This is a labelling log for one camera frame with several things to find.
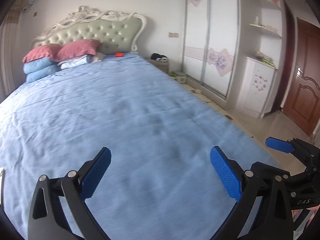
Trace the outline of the brown wooden door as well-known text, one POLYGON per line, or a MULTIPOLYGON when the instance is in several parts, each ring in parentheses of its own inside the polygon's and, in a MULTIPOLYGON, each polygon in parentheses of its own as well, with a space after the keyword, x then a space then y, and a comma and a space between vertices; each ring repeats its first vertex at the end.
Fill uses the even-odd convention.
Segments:
POLYGON ((284 2, 285 54, 271 112, 283 111, 308 136, 319 123, 319 27, 295 17, 284 2))

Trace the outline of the white corner cabinet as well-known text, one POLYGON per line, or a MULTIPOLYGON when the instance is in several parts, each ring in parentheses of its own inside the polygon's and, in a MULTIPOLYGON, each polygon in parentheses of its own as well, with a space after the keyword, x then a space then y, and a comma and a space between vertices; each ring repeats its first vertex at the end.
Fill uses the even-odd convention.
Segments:
POLYGON ((247 116, 262 118, 276 73, 276 68, 247 57, 235 109, 247 116))

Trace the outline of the green white storage box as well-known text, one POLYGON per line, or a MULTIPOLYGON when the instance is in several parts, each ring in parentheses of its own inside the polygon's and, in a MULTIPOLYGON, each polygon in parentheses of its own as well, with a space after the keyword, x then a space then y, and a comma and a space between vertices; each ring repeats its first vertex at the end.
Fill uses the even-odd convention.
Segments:
POLYGON ((178 83, 186 83, 187 81, 187 74, 184 72, 171 72, 169 75, 172 79, 176 80, 178 83))

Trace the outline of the lower blue pillow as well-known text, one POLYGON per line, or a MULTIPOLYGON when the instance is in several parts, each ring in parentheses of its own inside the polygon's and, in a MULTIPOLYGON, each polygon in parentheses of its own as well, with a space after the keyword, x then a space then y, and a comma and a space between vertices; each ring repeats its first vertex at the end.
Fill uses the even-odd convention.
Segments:
POLYGON ((60 67, 52 64, 51 66, 45 67, 36 72, 30 73, 26 77, 26 83, 32 83, 49 75, 52 75, 56 72, 60 71, 60 67))

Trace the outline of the blue pillow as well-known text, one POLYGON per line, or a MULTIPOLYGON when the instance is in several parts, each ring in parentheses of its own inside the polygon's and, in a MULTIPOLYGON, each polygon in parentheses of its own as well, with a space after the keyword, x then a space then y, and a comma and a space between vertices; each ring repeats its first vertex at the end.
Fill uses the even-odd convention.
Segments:
POLYGON ((56 65, 56 64, 57 63, 52 61, 50 58, 43 57, 43 58, 36 59, 36 60, 30 61, 28 63, 25 63, 23 65, 23 72, 25 74, 30 74, 30 73, 37 72, 37 71, 42 70, 46 67, 49 67, 51 65, 56 65))
POLYGON ((52 75, 56 72, 60 71, 60 67, 52 64, 51 66, 45 67, 36 72, 30 73, 26 77, 26 83, 32 83, 49 75, 52 75))

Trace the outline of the grey bedside table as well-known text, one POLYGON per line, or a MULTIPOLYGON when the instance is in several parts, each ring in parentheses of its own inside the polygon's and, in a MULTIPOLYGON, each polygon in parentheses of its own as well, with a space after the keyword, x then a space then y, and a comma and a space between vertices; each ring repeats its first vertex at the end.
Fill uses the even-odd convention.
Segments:
POLYGON ((145 60, 148 61, 149 63, 153 64, 155 67, 157 67, 161 71, 165 72, 166 74, 169 73, 169 62, 158 62, 156 60, 146 59, 146 58, 145 58, 145 60))

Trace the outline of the white sliding wardrobe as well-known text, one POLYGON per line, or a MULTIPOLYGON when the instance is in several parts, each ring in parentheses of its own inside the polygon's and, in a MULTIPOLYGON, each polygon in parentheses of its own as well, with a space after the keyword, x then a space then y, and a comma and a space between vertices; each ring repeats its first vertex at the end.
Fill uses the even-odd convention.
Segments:
POLYGON ((186 0, 183 71, 225 99, 238 41, 238 0, 186 0))

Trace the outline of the upper blue pillow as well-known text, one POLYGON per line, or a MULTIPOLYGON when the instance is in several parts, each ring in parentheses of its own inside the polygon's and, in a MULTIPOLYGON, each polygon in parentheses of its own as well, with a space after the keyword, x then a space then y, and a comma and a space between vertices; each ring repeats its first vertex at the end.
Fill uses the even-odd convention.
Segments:
POLYGON ((30 74, 30 73, 37 72, 37 71, 42 70, 46 67, 49 67, 51 65, 56 65, 56 64, 57 63, 52 61, 50 58, 43 57, 43 58, 36 59, 36 60, 30 61, 28 63, 25 63, 23 65, 23 72, 25 74, 30 74))

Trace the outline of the black white item on nightstand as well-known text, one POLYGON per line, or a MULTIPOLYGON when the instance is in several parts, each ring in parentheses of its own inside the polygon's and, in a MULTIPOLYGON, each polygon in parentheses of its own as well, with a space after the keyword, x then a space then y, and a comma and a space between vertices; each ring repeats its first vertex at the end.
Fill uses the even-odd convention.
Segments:
POLYGON ((165 55, 161 55, 157 53, 153 53, 150 59, 157 62, 168 62, 168 58, 165 55))

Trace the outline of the left pink pillow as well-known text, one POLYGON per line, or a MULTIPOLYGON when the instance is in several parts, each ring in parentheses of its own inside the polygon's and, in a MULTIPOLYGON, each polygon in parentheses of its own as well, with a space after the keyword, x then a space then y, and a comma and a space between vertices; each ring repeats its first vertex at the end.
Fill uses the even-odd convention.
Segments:
POLYGON ((51 61, 55 61, 58 52, 61 50, 62 46, 59 44, 45 44, 42 46, 35 47, 25 57, 23 58, 23 63, 28 63, 30 61, 38 60, 44 57, 49 58, 51 61))

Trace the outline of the pink pillow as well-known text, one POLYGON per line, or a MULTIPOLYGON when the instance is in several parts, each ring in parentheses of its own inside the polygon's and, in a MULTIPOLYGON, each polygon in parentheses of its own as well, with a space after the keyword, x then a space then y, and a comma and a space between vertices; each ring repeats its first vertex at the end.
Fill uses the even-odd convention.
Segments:
POLYGON ((44 57, 49 58, 51 61, 55 61, 58 52, 61 50, 62 46, 59 44, 45 44, 42 46, 35 47, 25 57, 23 58, 23 63, 28 63, 30 61, 38 60, 44 57))
POLYGON ((61 62, 84 55, 96 55, 97 48, 101 45, 98 40, 78 40, 64 45, 55 56, 56 62, 61 62))

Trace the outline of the right pink pillow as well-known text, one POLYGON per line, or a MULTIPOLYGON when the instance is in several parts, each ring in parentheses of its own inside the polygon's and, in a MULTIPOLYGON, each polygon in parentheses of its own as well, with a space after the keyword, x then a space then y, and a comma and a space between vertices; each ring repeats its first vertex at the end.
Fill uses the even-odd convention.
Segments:
POLYGON ((78 40, 64 45, 55 56, 56 62, 61 62, 84 55, 96 55, 97 48, 101 45, 98 40, 78 40))

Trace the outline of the tufted green headboard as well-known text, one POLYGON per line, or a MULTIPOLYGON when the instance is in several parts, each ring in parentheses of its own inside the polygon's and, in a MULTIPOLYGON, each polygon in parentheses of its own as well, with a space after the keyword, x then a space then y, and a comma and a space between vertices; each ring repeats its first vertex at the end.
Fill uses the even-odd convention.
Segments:
POLYGON ((138 13, 100 11, 80 6, 75 12, 35 37, 31 48, 46 44, 64 46, 78 40, 98 40, 99 53, 138 53, 137 39, 146 28, 146 18, 138 13))

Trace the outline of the striped beige curtain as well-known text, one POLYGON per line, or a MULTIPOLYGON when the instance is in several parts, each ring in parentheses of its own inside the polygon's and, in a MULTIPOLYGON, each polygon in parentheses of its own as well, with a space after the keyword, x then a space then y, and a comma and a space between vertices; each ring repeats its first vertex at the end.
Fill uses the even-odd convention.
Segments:
POLYGON ((25 0, 16 0, 1 24, 1 88, 8 96, 15 88, 13 59, 20 14, 25 0))

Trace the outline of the white wall shelves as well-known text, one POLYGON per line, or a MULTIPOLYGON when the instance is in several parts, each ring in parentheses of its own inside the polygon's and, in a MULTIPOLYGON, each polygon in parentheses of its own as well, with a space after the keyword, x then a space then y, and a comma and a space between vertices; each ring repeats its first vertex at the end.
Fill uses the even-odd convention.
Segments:
POLYGON ((281 0, 250 0, 257 11, 258 20, 254 20, 261 28, 282 37, 283 19, 281 0))

